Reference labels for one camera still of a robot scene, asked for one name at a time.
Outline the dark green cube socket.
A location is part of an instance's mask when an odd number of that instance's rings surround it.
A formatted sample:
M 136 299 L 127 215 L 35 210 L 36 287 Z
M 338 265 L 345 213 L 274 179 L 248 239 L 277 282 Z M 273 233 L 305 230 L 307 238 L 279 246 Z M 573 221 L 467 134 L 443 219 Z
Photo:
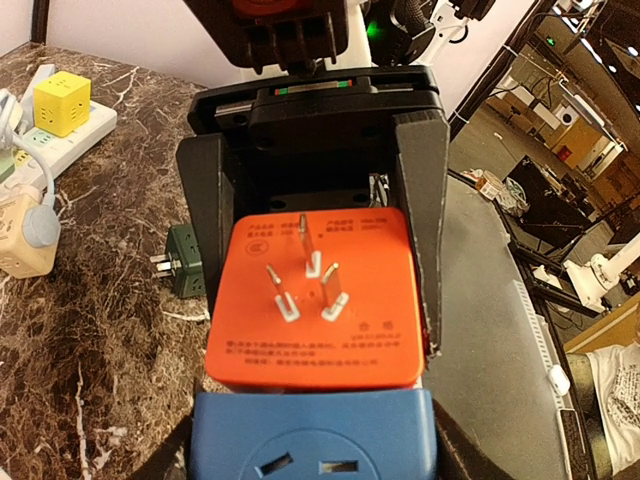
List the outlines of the dark green cube socket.
M 200 250 L 191 224 L 173 225 L 168 229 L 164 252 L 149 258 L 154 278 L 168 278 L 171 293 L 179 299 L 206 293 Z

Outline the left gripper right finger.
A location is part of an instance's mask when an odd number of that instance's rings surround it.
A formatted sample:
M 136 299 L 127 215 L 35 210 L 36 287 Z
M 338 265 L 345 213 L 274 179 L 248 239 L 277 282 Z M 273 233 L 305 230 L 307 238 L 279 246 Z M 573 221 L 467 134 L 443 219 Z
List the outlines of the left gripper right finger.
M 491 461 L 436 400 L 433 401 L 439 479 L 504 479 Z

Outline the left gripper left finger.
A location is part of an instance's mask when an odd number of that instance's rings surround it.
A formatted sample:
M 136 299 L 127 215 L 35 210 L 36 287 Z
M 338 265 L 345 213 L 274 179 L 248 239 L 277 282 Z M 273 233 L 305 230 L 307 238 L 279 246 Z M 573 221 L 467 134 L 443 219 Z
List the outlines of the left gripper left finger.
M 186 480 L 193 419 L 187 415 L 151 456 L 130 476 L 131 480 Z

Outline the blue cube socket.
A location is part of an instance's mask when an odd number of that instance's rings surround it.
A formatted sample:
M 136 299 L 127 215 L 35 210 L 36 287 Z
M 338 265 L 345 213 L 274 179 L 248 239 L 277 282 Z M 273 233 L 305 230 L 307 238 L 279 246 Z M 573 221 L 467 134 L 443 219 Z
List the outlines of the blue cube socket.
M 192 479 L 434 479 L 424 389 L 331 394 L 201 393 Z

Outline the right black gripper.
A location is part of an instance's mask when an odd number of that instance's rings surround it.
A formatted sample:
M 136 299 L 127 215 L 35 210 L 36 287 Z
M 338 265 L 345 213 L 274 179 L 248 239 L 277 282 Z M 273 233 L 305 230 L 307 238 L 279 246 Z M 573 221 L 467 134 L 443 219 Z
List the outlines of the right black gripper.
M 449 125 L 428 69 L 357 68 L 211 89 L 194 97 L 188 122 L 193 134 L 176 160 L 210 311 L 233 217 L 351 206 L 366 199 L 371 175 L 385 175 L 408 222 L 425 356 L 440 354 Z

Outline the red cube socket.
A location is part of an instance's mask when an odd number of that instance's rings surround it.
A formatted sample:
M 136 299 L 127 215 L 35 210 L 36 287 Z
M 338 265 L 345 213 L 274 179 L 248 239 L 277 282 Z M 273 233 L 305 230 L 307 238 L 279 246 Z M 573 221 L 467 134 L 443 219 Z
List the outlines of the red cube socket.
M 204 365 L 232 389 L 413 386 L 425 360 L 403 214 L 384 207 L 240 220 Z

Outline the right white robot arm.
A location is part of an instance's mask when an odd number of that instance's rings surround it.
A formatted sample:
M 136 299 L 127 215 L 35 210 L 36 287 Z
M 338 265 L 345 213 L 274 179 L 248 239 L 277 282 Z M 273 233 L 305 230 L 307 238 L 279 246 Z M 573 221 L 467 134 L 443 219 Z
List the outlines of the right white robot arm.
M 232 225 L 365 207 L 374 181 L 409 226 L 425 352 L 442 337 L 449 125 L 429 63 L 488 1 L 192 1 L 245 74 L 195 96 L 176 157 L 214 302 Z

